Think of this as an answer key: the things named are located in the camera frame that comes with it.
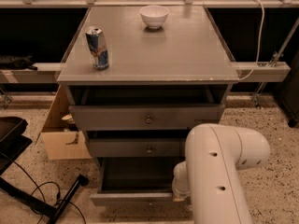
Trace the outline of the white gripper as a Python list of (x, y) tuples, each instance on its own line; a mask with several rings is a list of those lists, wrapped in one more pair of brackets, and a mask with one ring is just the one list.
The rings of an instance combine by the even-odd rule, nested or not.
[(183, 202), (187, 197), (190, 196), (190, 186), (185, 161), (180, 162), (175, 166), (173, 175), (173, 202)]

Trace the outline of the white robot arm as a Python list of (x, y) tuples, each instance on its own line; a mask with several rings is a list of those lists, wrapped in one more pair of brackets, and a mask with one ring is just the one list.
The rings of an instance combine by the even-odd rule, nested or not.
[(264, 165), (270, 146), (259, 132), (201, 124), (189, 132), (174, 168), (173, 199), (191, 200), (194, 224), (253, 224), (238, 172)]

